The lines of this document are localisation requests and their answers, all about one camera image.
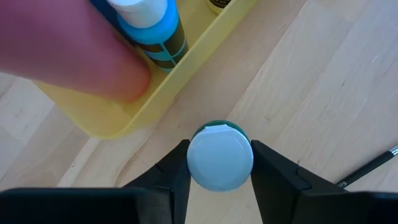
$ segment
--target black clamp jaw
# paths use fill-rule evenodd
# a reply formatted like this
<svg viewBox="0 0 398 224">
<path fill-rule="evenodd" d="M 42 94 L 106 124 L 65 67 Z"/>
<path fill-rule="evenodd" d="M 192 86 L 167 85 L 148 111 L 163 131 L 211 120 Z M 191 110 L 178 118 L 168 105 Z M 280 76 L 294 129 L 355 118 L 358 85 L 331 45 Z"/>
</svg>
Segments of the black clamp jaw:
<svg viewBox="0 0 398 224">
<path fill-rule="evenodd" d="M 121 189 L 14 189 L 0 194 L 1 223 L 185 223 L 189 140 Z M 398 194 L 350 193 L 251 142 L 252 185 L 263 223 L 398 223 Z"/>
</svg>

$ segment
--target yellow container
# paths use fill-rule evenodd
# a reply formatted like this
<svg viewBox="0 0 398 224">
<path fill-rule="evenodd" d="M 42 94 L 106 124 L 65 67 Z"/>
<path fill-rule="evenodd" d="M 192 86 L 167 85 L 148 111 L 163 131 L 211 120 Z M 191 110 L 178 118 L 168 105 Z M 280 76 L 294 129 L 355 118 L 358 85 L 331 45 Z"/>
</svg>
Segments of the yellow container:
<svg viewBox="0 0 398 224">
<path fill-rule="evenodd" d="M 217 16 L 208 8 L 206 0 L 177 0 L 190 50 L 168 75 L 151 64 L 149 90 L 133 103 L 108 101 L 39 82 L 36 85 L 87 134 L 103 139 L 118 138 L 156 122 L 255 2 L 232 0 Z"/>
</svg>

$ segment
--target round white cap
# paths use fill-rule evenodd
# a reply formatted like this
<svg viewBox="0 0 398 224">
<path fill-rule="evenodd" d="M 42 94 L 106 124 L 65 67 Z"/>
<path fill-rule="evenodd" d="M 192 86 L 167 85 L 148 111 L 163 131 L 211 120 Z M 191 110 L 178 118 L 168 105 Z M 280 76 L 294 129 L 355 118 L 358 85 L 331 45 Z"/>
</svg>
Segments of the round white cap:
<svg viewBox="0 0 398 224">
<path fill-rule="evenodd" d="M 253 167 L 250 142 L 226 124 L 207 126 L 191 141 L 187 152 L 191 176 L 202 187 L 223 192 L 242 185 Z"/>
<path fill-rule="evenodd" d="M 107 0 L 123 19 L 133 27 L 148 28 L 166 13 L 167 0 Z"/>
</svg>

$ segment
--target wooden table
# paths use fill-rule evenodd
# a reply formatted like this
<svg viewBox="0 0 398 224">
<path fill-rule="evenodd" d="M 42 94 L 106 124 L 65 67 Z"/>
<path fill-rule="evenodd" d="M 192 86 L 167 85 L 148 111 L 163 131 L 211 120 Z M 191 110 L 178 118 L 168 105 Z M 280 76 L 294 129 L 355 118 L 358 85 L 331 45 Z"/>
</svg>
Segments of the wooden table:
<svg viewBox="0 0 398 224">
<path fill-rule="evenodd" d="M 228 119 L 336 182 L 398 143 L 398 2 L 259 0 L 157 126 L 100 141 L 30 81 L 0 76 L 0 188 L 122 186 L 203 123 Z M 398 192 L 398 159 L 349 190 Z M 260 223 L 250 181 L 192 182 L 187 223 Z"/>
</svg>

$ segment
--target blue paint bottle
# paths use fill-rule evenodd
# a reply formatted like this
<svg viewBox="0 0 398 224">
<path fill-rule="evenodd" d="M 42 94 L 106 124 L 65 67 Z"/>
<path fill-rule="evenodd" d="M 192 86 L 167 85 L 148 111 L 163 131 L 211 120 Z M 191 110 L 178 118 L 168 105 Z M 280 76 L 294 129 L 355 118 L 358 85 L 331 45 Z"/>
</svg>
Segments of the blue paint bottle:
<svg viewBox="0 0 398 224">
<path fill-rule="evenodd" d="M 170 72 L 188 52 L 175 0 L 108 0 L 121 28 L 163 71 Z"/>
</svg>

